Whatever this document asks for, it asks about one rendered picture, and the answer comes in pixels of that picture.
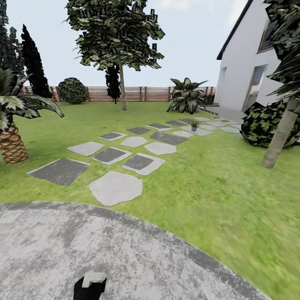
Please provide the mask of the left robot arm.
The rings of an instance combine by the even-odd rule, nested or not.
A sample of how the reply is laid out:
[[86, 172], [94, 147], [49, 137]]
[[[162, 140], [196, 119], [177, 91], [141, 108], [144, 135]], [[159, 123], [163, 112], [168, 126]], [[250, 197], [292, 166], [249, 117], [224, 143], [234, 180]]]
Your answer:
[[[93, 280], [103, 280], [92, 282]], [[73, 300], [99, 300], [105, 291], [106, 273], [87, 272], [75, 285]]]

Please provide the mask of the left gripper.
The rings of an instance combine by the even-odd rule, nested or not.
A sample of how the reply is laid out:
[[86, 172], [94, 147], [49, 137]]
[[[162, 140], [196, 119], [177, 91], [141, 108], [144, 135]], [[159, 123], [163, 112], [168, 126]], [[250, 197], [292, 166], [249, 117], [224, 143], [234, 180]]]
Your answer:
[[79, 295], [83, 295], [86, 300], [99, 300], [101, 293], [105, 291], [107, 277], [102, 281], [102, 283], [92, 282], [92, 285], [90, 285], [89, 288], [82, 287], [84, 277], [85, 276], [78, 280], [77, 284], [75, 285], [73, 299]]

